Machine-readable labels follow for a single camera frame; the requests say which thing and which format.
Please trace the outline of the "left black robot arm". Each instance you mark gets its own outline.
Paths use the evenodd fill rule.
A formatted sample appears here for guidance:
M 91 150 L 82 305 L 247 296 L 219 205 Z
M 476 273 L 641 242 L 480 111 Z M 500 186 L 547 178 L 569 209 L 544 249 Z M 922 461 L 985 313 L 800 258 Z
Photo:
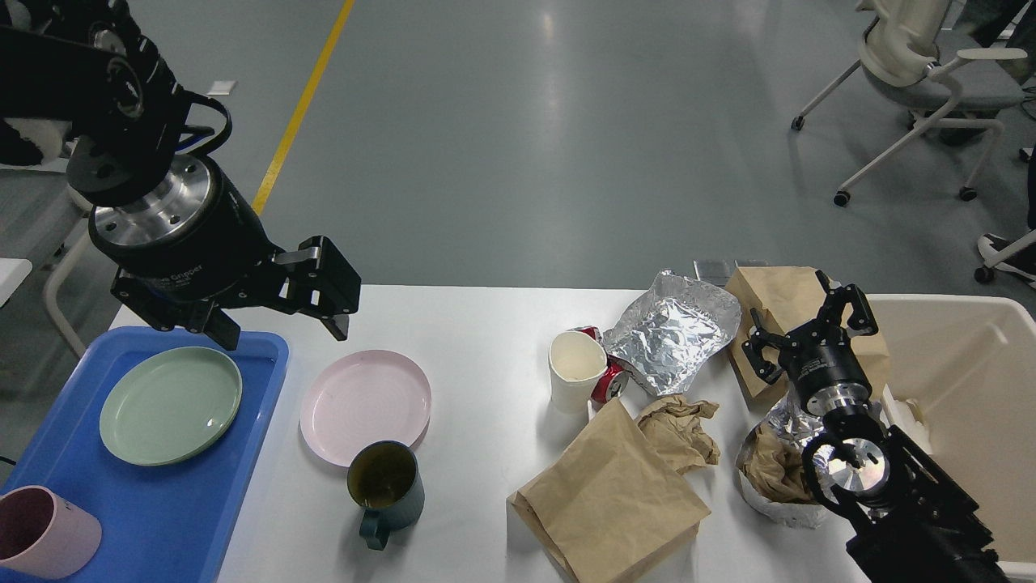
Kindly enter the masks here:
M 232 351 L 228 311 L 263 307 L 347 339 L 358 272 L 326 236 L 271 242 L 211 156 L 229 111 L 179 84 L 125 1 L 4 1 L 1 78 L 2 162 L 42 165 L 73 143 L 66 178 L 89 239 L 142 321 Z

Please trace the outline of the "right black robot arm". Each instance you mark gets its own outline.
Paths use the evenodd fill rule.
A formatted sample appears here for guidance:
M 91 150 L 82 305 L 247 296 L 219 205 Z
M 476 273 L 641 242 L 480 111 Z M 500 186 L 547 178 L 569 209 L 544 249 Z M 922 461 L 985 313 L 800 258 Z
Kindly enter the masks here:
M 845 549 L 870 581 L 1005 582 L 977 503 L 902 429 L 877 417 L 851 347 L 855 336 L 877 334 L 865 294 L 821 270 L 815 276 L 824 302 L 813 320 L 776 334 L 750 311 L 741 349 L 756 377 L 789 383 L 765 424 L 800 454 L 813 500 L 854 528 Z

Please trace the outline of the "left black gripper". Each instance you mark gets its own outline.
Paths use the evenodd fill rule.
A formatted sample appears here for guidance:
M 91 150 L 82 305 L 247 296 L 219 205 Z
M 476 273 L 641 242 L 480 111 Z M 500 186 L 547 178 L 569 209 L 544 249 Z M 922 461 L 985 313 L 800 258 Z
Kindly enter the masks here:
M 359 311 L 362 278 L 329 237 L 280 252 L 208 156 L 174 156 L 140 202 L 96 207 L 89 235 L 118 265 L 112 294 L 120 303 L 155 330 L 182 327 L 227 351 L 241 328 L 222 309 L 301 313 L 338 341 Z

